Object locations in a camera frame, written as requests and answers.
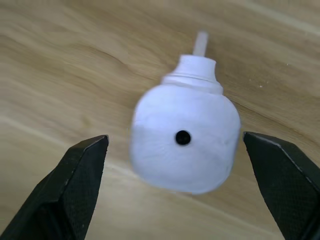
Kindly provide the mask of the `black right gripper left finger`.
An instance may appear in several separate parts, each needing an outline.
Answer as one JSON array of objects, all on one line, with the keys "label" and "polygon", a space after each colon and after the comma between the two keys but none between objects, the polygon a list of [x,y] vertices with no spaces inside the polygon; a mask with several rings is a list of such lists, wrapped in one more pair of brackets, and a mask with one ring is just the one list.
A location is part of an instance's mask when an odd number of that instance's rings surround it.
[{"label": "black right gripper left finger", "polygon": [[70,147],[30,193],[2,240],[83,240],[98,200],[107,135]]}]

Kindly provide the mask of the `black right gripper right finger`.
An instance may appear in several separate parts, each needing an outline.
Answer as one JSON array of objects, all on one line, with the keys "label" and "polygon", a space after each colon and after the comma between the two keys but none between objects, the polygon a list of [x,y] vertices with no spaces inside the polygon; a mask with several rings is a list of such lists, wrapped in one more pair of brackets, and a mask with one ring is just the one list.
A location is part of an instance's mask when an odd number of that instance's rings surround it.
[{"label": "black right gripper right finger", "polygon": [[320,169],[295,144],[243,133],[260,193],[286,240],[320,238]]}]

